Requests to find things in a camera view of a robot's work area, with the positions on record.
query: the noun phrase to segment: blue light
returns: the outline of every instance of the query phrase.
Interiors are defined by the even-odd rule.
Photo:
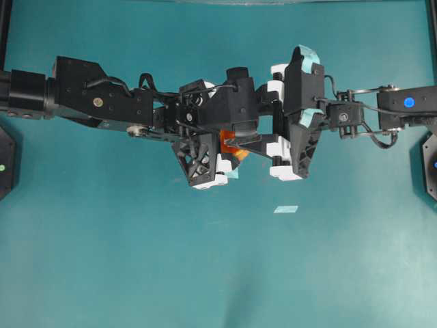
[[[407,108],[412,108],[412,107],[414,107],[415,104],[416,104],[416,101],[414,100],[414,98],[411,98],[411,97],[408,97],[404,101],[404,106]]]

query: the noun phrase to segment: teal table surface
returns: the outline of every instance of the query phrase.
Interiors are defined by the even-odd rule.
[[[151,72],[175,91],[248,66],[258,86],[297,44],[341,90],[434,84],[424,1],[15,0],[5,69],[51,75],[65,55],[131,87]],[[375,113],[367,120],[377,128]],[[424,128],[388,151],[325,132],[307,180],[275,180],[251,155],[238,180],[197,191],[167,143],[60,118],[0,124],[22,150],[0,202],[2,328],[437,327]]]

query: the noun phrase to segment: wire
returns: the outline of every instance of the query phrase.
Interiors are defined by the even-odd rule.
[[[401,116],[401,117],[417,116],[417,115],[422,115],[422,116],[436,116],[437,115],[437,112],[432,112],[432,111],[414,111],[414,112],[410,112],[410,113],[406,113],[405,111],[389,111],[386,109],[372,107],[372,106],[369,106],[369,105],[364,104],[364,103],[363,103],[363,107],[370,109],[372,111],[378,111],[380,113],[389,114],[389,115],[396,115],[396,116]]]
[[[391,147],[393,147],[396,144],[397,141],[397,131],[393,131],[391,133],[391,143],[384,143],[382,141],[380,141],[376,136],[375,133],[372,131],[372,129],[370,128],[370,126],[367,125],[366,122],[363,121],[362,123],[364,129],[370,133],[370,138],[371,140],[381,149],[389,149]]]
[[[97,85],[103,84],[103,83],[113,83],[113,84],[118,84],[121,85],[123,87],[124,92],[126,93],[126,95],[130,98],[132,98],[132,94],[129,91],[128,86],[126,85],[126,83],[116,77],[103,77],[101,79],[97,79],[91,82],[88,82],[85,84],[85,89],[89,89],[91,87],[96,87]]]
[[[322,98],[322,97],[314,97],[314,101],[323,101],[325,103],[329,102],[329,99],[327,98]],[[408,117],[408,116],[437,116],[437,112],[434,111],[412,111],[410,113],[405,112],[405,111],[390,111],[387,109],[382,109],[382,108],[377,108],[377,107],[373,107],[370,106],[368,104],[365,103],[361,103],[362,106],[364,108],[370,109],[372,111],[377,111],[379,113],[384,113],[384,114],[389,114],[389,115],[395,115],[395,116],[399,116],[399,117]]]
[[[236,85],[233,85],[233,84],[219,84],[219,85],[215,85],[214,87],[209,87],[207,89],[182,92],[181,95],[186,95],[186,94],[202,94],[204,92],[211,92],[211,91],[214,91],[215,89],[220,89],[222,87],[232,87],[234,90],[238,89],[238,87]]]
[[[339,94],[338,94],[337,90],[335,89],[335,80],[334,80],[334,78],[331,75],[325,75],[325,79],[329,79],[330,80],[330,84],[333,87],[334,97],[335,97],[335,99],[338,99],[339,98]]]

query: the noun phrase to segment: orange object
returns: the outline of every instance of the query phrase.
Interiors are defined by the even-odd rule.
[[[235,132],[232,131],[226,131],[226,130],[220,130],[220,144],[221,144],[221,152],[233,154],[240,162],[249,155],[249,151],[235,148],[235,147],[229,147],[225,145],[226,139],[233,139],[235,138]]]

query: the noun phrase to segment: screw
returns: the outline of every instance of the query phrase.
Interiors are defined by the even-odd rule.
[[[103,106],[103,99],[101,99],[101,98],[95,98],[95,99],[93,100],[93,104],[94,104],[94,106],[96,106],[96,107],[101,107],[101,106]]]
[[[339,115],[340,122],[347,122],[349,120],[349,115],[347,113],[341,113]]]

